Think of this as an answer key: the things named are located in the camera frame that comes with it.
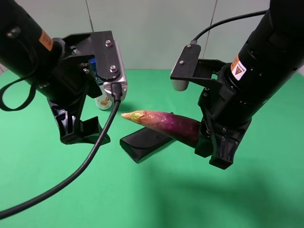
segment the blue object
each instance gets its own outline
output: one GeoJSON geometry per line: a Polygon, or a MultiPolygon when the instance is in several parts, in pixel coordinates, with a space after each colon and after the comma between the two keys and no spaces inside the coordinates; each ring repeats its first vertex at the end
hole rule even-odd
{"type": "Polygon", "coordinates": [[[101,78],[99,77],[98,73],[97,73],[97,69],[96,69],[96,60],[95,58],[92,58],[90,60],[90,63],[91,63],[91,66],[92,66],[92,69],[94,70],[94,73],[95,73],[95,80],[97,82],[97,84],[99,86],[102,86],[104,84],[103,80],[101,80],[101,78]]]}

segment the eggplant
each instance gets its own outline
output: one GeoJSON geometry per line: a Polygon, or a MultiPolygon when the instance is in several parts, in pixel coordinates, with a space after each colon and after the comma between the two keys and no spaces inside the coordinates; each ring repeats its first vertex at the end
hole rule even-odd
{"type": "Polygon", "coordinates": [[[122,117],[195,148],[199,142],[200,122],[185,116],[158,111],[123,113],[122,117]]]}

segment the green backdrop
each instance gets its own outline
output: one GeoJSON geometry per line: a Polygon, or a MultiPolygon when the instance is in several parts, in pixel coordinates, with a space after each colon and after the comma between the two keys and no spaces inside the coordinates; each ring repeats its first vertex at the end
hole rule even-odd
{"type": "MultiPolygon", "coordinates": [[[[5,220],[0,228],[299,228],[304,227],[304,77],[296,74],[254,116],[235,163],[223,171],[173,142],[136,164],[119,139],[140,126],[120,117],[138,109],[201,119],[202,88],[173,90],[169,71],[129,70],[127,98],[88,169],[63,191],[5,220]]],[[[0,87],[17,77],[0,76],[0,87]]],[[[19,83],[5,94],[16,107],[19,83]]],[[[100,111],[87,98],[82,118],[100,111]]],[[[19,112],[0,111],[0,210],[58,184],[83,162],[89,144],[63,145],[45,97],[19,112]]]]}

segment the black strap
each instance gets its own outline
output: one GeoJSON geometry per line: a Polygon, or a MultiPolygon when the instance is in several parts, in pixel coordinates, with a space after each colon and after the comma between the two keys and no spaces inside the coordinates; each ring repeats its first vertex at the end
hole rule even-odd
{"type": "Polygon", "coordinates": [[[12,108],[9,108],[7,107],[4,102],[3,102],[3,94],[5,93],[5,91],[10,87],[12,86],[13,84],[17,83],[17,82],[21,82],[23,80],[26,80],[28,79],[29,77],[31,77],[32,74],[30,74],[29,76],[26,76],[26,77],[23,77],[23,78],[19,78],[18,80],[12,82],[12,83],[9,83],[7,84],[6,86],[4,86],[2,89],[0,89],[0,109],[2,109],[3,111],[7,111],[7,112],[12,112],[12,111],[19,111],[19,110],[22,110],[24,108],[26,108],[31,102],[32,100],[34,99],[35,97],[35,94],[36,94],[36,83],[33,83],[30,87],[30,90],[29,90],[29,95],[27,97],[27,99],[25,100],[25,102],[20,105],[18,108],[15,108],[15,109],[12,109],[12,108]]]}

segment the small bottle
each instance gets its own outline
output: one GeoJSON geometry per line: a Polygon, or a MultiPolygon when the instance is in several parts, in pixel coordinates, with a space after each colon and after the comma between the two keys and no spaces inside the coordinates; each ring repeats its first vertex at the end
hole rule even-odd
{"type": "Polygon", "coordinates": [[[109,109],[112,106],[112,101],[110,101],[110,99],[108,98],[108,96],[105,93],[103,80],[101,80],[100,77],[98,76],[98,73],[97,73],[97,70],[96,70],[95,58],[91,59],[91,66],[92,66],[92,69],[94,70],[94,73],[95,73],[95,80],[96,80],[97,84],[99,85],[99,88],[102,92],[101,96],[95,98],[96,105],[101,110],[109,109]]]}

